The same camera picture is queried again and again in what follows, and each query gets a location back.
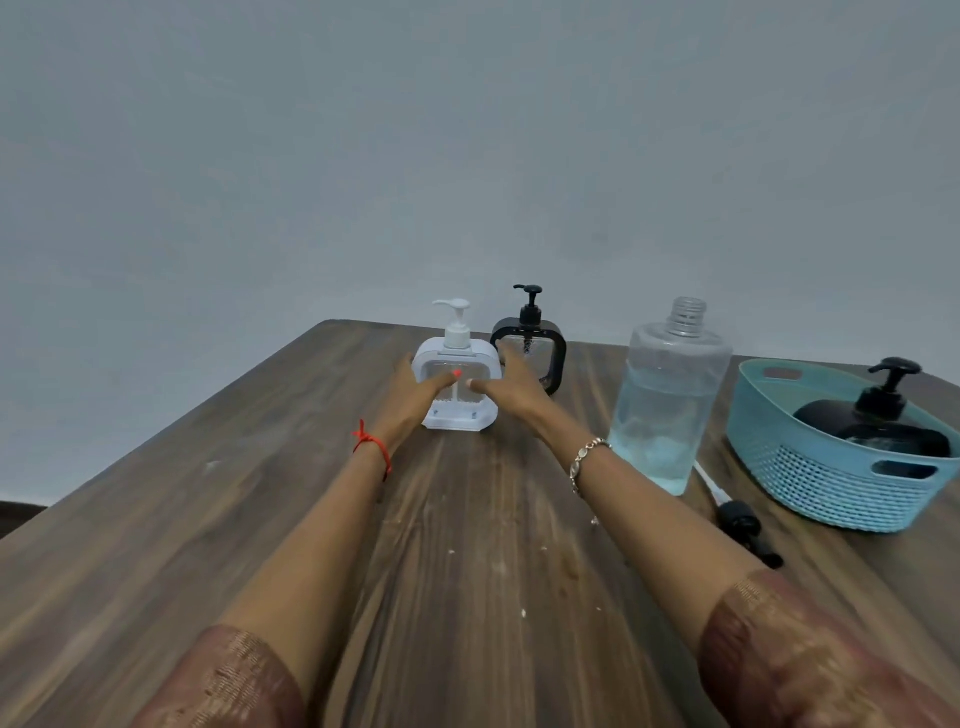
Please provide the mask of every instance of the woven plastic basket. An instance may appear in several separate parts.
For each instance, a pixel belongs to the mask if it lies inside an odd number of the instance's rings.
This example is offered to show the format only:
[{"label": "woven plastic basket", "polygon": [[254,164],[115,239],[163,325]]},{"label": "woven plastic basket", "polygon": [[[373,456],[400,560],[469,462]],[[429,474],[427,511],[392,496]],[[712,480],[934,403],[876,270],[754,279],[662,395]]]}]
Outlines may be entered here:
[{"label": "woven plastic basket", "polygon": [[[874,383],[829,367],[779,359],[740,365],[727,435],[756,481],[783,505],[816,521],[863,531],[901,531],[960,472],[960,456],[903,455],[853,445],[793,417],[816,400],[854,402]],[[919,407],[903,413],[943,432],[960,455],[960,433]],[[926,477],[878,473],[879,463],[927,466]]]}]

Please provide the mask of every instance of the sleeve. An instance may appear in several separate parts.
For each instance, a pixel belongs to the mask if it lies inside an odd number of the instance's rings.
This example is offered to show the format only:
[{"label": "sleeve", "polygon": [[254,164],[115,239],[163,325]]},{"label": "sleeve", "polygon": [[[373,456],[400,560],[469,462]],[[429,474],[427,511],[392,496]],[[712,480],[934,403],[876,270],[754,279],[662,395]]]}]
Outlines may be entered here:
[{"label": "sleeve", "polygon": [[731,588],[700,643],[700,678],[731,726],[960,726],[926,685],[870,652],[773,571]]},{"label": "sleeve", "polygon": [[205,630],[132,728],[303,728],[306,709],[290,670],[255,635]]}]

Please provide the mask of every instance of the black soap dispenser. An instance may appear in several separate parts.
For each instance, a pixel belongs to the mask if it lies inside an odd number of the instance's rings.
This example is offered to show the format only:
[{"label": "black soap dispenser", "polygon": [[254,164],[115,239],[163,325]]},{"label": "black soap dispenser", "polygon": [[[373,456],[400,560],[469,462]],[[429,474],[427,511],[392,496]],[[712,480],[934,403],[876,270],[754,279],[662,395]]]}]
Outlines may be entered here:
[{"label": "black soap dispenser", "polygon": [[514,288],[522,288],[530,295],[530,302],[520,309],[520,317],[504,319],[493,328],[490,343],[503,340],[505,344],[513,345],[518,351],[523,351],[527,364],[540,378],[540,384],[548,395],[560,389],[560,382],[564,377],[564,362],[566,361],[566,339],[560,333],[560,328],[541,318],[540,307],[537,305],[537,295],[543,293],[538,285],[524,285],[520,283]]},{"label": "black soap dispenser", "polygon": [[[840,400],[818,400],[797,410],[794,415],[802,423],[857,445],[867,448],[902,452],[927,457],[950,457],[950,441],[945,434],[920,427],[903,418],[906,399],[897,391],[900,380],[923,371],[920,364],[909,359],[891,356],[870,372],[890,372],[885,384],[863,390],[856,403]],[[910,469],[904,463],[889,463],[890,467]],[[885,473],[911,477],[911,473]]]}]

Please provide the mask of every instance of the bottle neck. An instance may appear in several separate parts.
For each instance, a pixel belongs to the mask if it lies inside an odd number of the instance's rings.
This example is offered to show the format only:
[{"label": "bottle neck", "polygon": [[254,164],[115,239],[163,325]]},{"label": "bottle neck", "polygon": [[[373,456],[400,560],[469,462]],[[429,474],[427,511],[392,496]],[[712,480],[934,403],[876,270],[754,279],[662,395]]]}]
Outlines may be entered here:
[{"label": "bottle neck", "polygon": [[704,333],[704,316],[707,302],[700,299],[678,298],[673,302],[673,311],[666,320],[669,333],[686,338],[699,338]]}]

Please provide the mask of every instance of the dark object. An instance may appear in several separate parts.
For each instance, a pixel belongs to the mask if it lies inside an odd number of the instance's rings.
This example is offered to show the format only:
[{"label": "dark object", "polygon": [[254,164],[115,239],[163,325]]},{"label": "dark object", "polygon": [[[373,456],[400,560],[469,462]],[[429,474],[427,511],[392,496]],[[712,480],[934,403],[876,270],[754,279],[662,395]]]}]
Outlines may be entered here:
[{"label": "dark object", "polygon": [[0,500],[0,539],[13,533],[21,525],[45,510],[46,506],[42,505]]},{"label": "dark object", "polygon": [[717,525],[738,544],[750,551],[771,569],[783,566],[783,557],[760,539],[760,519],[754,509],[742,500],[731,500],[717,506]]},{"label": "dark object", "polygon": [[493,328],[493,334],[490,337],[490,343],[496,346],[496,342],[508,337],[516,337],[523,341],[523,353],[531,356],[538,351],[550,351],[550,363],[543,375],[537,371],[540,377],[540,384],[546,390],[548,395],[552,395],[560,389],[560,382],[564,378],[564,362],[566,361],[566,339],[560,333],[560,327],[556,324],[544,321],[541,317],[540,307],[537,305],[537,295],[543,293],[543,289],[538,285],[524,285],[519,283],[514,288],[522,288],[524,293],[530,295],[530,302],[520,309],[519,318],[503,319]]},{"label": "dark object", "polygon": [[[900,418],[906,399],[897,391],[897,385],[905,376],[918,375],[922,371],[915,361],[888,357],[870,370],[871,373],[890,372],[886,383],[863,390],[856,403],[818,400],[798,409],[794,417],[828,435],[867,448],[907,455],[950,457],[950,440],[945,434]],[[898,477],[929,477],[928,466],[907,463],[879,463],[875,472]]]}]

